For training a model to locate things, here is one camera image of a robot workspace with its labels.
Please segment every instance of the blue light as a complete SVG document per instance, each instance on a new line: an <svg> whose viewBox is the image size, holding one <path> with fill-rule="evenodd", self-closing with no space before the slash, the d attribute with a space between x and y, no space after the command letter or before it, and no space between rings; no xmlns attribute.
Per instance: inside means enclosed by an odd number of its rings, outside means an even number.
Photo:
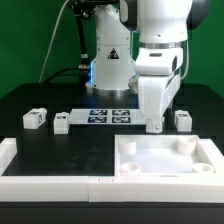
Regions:
<svg viewBox="0 0 224 224"><path fill-rule="evenodd" d="M93 62L90 63L90 84L93 84Z"/></svg>

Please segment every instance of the white cup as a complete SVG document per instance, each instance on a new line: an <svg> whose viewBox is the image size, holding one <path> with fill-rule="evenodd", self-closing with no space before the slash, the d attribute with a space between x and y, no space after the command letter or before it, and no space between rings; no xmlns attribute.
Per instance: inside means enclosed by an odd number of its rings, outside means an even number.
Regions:
<svg viewBox="0 0 224 224"><path fill-rule="evenodd" d="M178 152L185 156L195 153L196 140L194 137L181 137L178 140Z"/></svg>
<svg viewBox="0 0 224 224"><path fill-rule="evenodd" d="M123 155L134 155L136 153L136 140L132 137L120 137L118 151Z"/></svg>

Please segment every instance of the black cable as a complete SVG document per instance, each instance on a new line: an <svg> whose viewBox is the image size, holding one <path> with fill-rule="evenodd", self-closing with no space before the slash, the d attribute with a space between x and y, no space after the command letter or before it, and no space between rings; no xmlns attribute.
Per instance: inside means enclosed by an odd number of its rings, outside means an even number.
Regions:
<svg viewBox="0 0 224 224"><path fill-rule="evenodd" d="M74 70L78 70L79 67L69 67L69 68L64 68L58 72L55 72L52 76L50 76L49 78L47 78L44 83L49 83L52 79L59 77L59 76L72 76L71 74L63 74L64 72L67 71L74 71Z"/></svg>

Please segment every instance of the white hole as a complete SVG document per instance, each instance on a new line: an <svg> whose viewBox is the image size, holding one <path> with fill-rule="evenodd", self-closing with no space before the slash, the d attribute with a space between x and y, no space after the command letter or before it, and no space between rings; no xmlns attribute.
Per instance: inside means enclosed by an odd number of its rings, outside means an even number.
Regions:
<svg viewBox="0 0 224 224"><path fill-rule="evenodd" d="M124 163L121 165L120 172L127 174L140 173L141 167L137 163Z"/></svg>
<svg viewBox="0 0 224 224"><path fill-rule="evenodd" d="M214 168L206 163L195 163L192 166L193 173L214 173Z"/></svg>

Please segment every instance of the white block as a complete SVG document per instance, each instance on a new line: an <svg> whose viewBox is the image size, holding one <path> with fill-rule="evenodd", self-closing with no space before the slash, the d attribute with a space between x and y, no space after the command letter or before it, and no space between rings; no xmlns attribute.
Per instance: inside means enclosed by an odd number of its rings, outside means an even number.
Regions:
<svg viewBox="0 0 224 224"><path fill-rule="evenodd" d="M178 110L175 111L174 123L177 130L180 132L191 132L192 129L192 118L188 111Z"/></svg>
<svg viewBox="0 0 224 224"><path fill-rule="evenodd" d="M23 127L25 129L37 129L46 121L47 110L44 108L32 109L23 116Z"/></svg>
<svg viewBox="0 0 224 224"><path fill-rule="evenodd" d="M54 118L54 134L68 134L69 113L57 113Z"/></svg>

